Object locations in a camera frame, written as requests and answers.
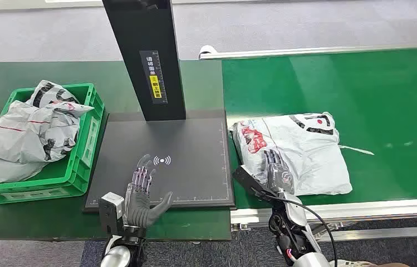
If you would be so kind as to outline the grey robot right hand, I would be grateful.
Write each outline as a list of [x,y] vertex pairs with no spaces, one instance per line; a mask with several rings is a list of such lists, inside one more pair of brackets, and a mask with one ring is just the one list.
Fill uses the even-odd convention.
[[276,150],[264,150],[264,170],[262,171],[264,180],[263,186],[274,193],[286,192],[295,194],[293,175],[283,160],[280,153]]

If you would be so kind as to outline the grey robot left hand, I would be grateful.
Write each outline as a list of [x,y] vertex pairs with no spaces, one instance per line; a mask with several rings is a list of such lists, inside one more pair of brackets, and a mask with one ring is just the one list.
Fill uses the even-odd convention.
[[127,185],[123,214],[126,225],[147,229],[171,207],[172,192],[168,192],[159,204],[150,207],[150,187],[155,173],[153,158],[145,154],[138,161]]

